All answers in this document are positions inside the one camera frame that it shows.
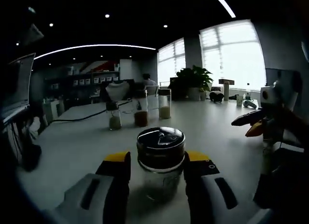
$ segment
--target ceiling light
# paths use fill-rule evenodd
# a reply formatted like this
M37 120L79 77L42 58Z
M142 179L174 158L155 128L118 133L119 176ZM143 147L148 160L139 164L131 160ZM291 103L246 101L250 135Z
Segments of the ceiling light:
M218 0L221 4L222 4L222 6L225 8L225 10L230 14L230 16L232 17L232 18L235 18L236 16L235 16L235 14L233 13L233 11L232 11L232 9L230 8L230 6L226 3L226 1L225 0Z
M38 59L38 58L41 58L43 56L47 56L47 55L50 55L50 54L55 54L55 53L66 51L66 50L70 50L70 49L78 49L78 48L86 48L86 47L99 47L99 46L118 46L118 47L131 47L131 48L156 50L156 49L150 48L150 47L143 47L143 46L137 46L137 45L128 45L128 44L88 44L88 45L80 45L80 46L74 46L74 47L69 47L69 48L64 48L64 49L58 49L58 50L49 52L47 54L42 54L40 56L37 56L37 57L34 58L34 60Z

